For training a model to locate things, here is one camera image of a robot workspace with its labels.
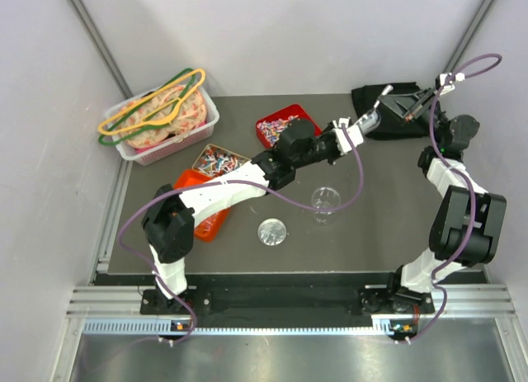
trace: black bag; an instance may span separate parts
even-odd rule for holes
[[[414,93],[420,90],[416,83],[391,83],[391,85],[394,87],[391,94]],[[352,90],[352,104],[358,117],[372,108],[377,97],[386,86],[387,84],[367,85]],[[386,111],[381,113],[379,126],[368,133],[366,137],[374,140],[395,140],[415,139],[428,135],[429,132],[423,125],[419,125],[416,121],[404,124],[401,118]]]

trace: metal bar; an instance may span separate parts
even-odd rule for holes
[[[160,319],[90,319],[83,334],[87,335],[182,335],[185,332],[172,331],[173,320]],[[393,335],[389,320],[377,319],[372,327],[354,328],[197,328],[193,335],[236,336],[236,335]]]
[[[84,320],[66,319],[63,339],[49,382],[69,382],[84,329]]]
[[[101,33],[97,29],[96,24],[94,23],[88,10],[86,9],[83,0],[68,1],[71,3],[73,9],[77,13],[79,20],[81,21],[88,35],[92,39],[94,46],[96,47],[97,51],[99,52],[99,55],[105,62],[105,65],[108,67],[111,76],[114,78],[114,81],[123,93],[123,96],[125,97],[125,99],[132,97],[134,94],[126,83],[123,74],[119,70],[119,67],[117,66],[117,63],[114,60],[110,50],[108,49],[106,42],[103,40]]]
[[[68,307],[70,318],[153,318],[139,314],[141,292],[152,287],[86,286],[77,287]],[[447,306],[441,318],[505,318],[514,317],[515,309],[505,285],[445,285]],[[436,309],[442,293],[432,293]],[[408,318],[406,314],[376,314],[374,319]]]
[[[489,10],[496,1],[497,0],[482,0],[482,2],[478,5],[478,9],[474,14],[473,19],[468,24],[468,27],[466,28],[462,38],[455,48],[455,51],[451,55],[449,62],[444,68],[444,73],[453,71],[459,65],[464,52],[468,49],[471,41],[477,34],[477,31],[479,31],[480,26],[483,24],[484,19],[486,19]]]
[[[528,344],[518,318],[496,318],[504,353],[516,382],[528,382]]]
[[[119,228],[119,219],[123,204],[125,203],[126,188],[128,186],[130,172],[132,171],[132,162],[122,160],[117,171],[112,193],[110,195],[106,214],[103,220],[102,231],[99,236],[97,245],[97,257],[95,262],[92,279],[95,279],[96,273],[107,273],[110,265],[111,253],[116,240],[117,229]]]

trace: colorful sprinkles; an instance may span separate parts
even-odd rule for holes
[[[247,161],[249,161],[248,158],[208,144],[192,168],[206,176],[215,178],[238,169]]]
[[[266,140],[273,145],[278,139],[281,132],[286,129],[291,120],[299,116],[289,116],[285,120],[263,121],[257,124],[257,128],[266,136]]]

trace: clear plastic bin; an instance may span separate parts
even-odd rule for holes
[[[116,148],[121,154],[121,157],[125,161],[134,161],[139,163],[140,165],[146,166],[150,163],[154,163],[159,159],[170,155],[171,153],[175,153],[176,151],[184,149],[185,147],[188,147],[194,143],[197,143],[203,139],[207,139],[208,137],[210,137],[213,134],[213,131],[215,130],[216,123],[220,119],[220,114],[218,113],[215,104],[213,103],[205,89],[203,87],[198,87],[198,90],[204,97],[205,105],[207,107],[207,117],[205,118],[204,125],[188,133],[171,137],[170,139],[167,139],[162,143],[158,144],[156,147],[152,147],[151,149],[143,151],[142,153],[136,153],[135,148],[130,147],[125,141],[122,141],[116,145]],[[125,100],[109,108],[104,114],[105,120],[117,114],[121,110],[121,108],[130,101],[139,99],[147,93],[148,92],[145,92],[139,96],[131,97],[130,99]],[[111,137],[114,141],[120,139],[119,134],[116,134]]]

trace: glass cup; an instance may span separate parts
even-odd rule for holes
[[[329,186],[322,186],[312,194],[312,206],[318,209],[330,209],[332,207],[338,207],[340,204],[341,197],[339,196],[339,192]],[[317,224],[327,225],[335,220],[336,213],[316,211],[313,213],[313,216]]]

